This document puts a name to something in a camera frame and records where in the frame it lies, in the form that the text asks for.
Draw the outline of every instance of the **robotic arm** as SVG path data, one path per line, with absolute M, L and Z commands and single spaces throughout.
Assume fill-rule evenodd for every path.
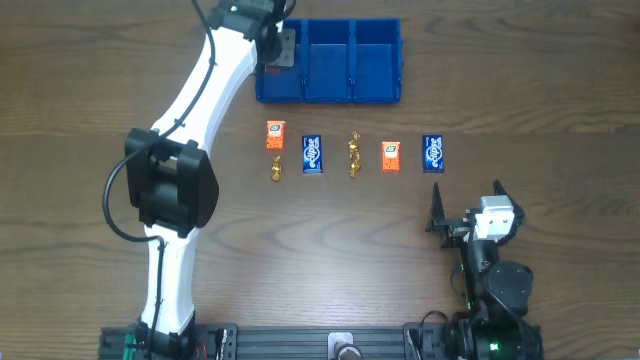
M 231 100 L 256 66 L 282 67 L 282 55 L 294 58 L 283 54 L 293 51 L 282 44 L 282 20 L 293 10 L 285 12 L 285 2 L 221 0 L 203 21 L 209 41 L 175 102 L 151 131 L 133 129 L 126 140 L 129 197 L 139 209 L 149 245 L 149 291 L 135 333 L 149 352 L 172 359 L 193 355 L 195 252 L 219 193 L 209 163 L 213 140 Z M 292 30 L 286 31 L 290 36 Z M 175 168 L 166 165 L 170 161 Z

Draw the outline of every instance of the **gold wrapped candy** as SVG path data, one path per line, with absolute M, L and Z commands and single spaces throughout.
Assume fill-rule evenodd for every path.
M 273 180 L 274 182 L 280 181 L 280 173 L 282 172 L 280 155 L 273 158 L 273 166 L 271 166 L 271 171 L 273 171 L 273 175 L 271 175 L 271 180 Z
M 356 173 L 360 171 L 362 164 L 360 162 L 360 148 L 358 141 L 360 140 L 360 134 L 357 131 L 353 131 L 353 140 L 349 141 L 349 158 L 353 160 L 351 163 L 351 169 L 349 170 L 349 176 L 355 179 Z

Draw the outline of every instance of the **blue plastic container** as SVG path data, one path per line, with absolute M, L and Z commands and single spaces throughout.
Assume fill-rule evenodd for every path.
M 295 65 L 259 69 L 263 103 L 391 104 L 402 95 L 400 19 L 288 19 L 296 30 Z

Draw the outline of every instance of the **wooden table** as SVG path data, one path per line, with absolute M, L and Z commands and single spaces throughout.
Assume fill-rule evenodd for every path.
M 204 2 L 210 7 L 213 2 Z M 268 106 L 254 80 L 216 137 L 221 195 L 198 247 L 200 322 L 401 325 L 464 310 L 456 251 L 424 233 L 431 190 L 462 216 L 499 178 L 527 212 L 503 259 L 535 272 L 526 319 L 549 359 L 640 345 L 640 7 L 636 0 L 300 0 L 297 17 L 400 17 L 397 106 Z M 101 326 L 140 314 L 147 248 L 103 220 L 107 174 L 191 71 L 203 31 L 187 1 L 0 2 L 0 352 L 92 359 Z M 286 120 L 280 184 L 265 122 Z M 350 132 L 363 169 L 348 176 Z M 301 172 L 323 136 L 326 170 Z M 423 174 L 422 134 L 446 172 Z M 401 174 L 380 142 L 401 141 Z M 124 177 L 116 220 L 140 233 Z

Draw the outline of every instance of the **wooden surface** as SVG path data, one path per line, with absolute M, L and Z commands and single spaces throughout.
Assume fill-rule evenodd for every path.
M 295 16 L 402 18 L 402 102 L 266 106 L 244 84 L 213 149 L 222 192 L 198 248 L 199 321 L 401 325 L 463 310 L 448 283 L 457 253 L 423 231 L 431 188 L 461 216 L 499 178 L 527 212 L 501 257 L 535 272 L 526 319 L 547 358 L 638 355 L 636 0 L 300 0 Z M 3 359 L 93 359 L 101 326 L 140 314 L 147 249 L 110 232 L 100 197 L 129 129 L 172 103 L 202 34 L 187 1 L 0 1 Z M 288 123 L 277 185 L 270 119 Z M 305 133 L 323 136 L 322 176 L 302 176 Z M 444 134 L 443 175 L 421 172 L 425 133 Z M 383 140 L 403 144 L 399 175 L 380 171 Z M 139 233 L 123 178 L 112 204 Z

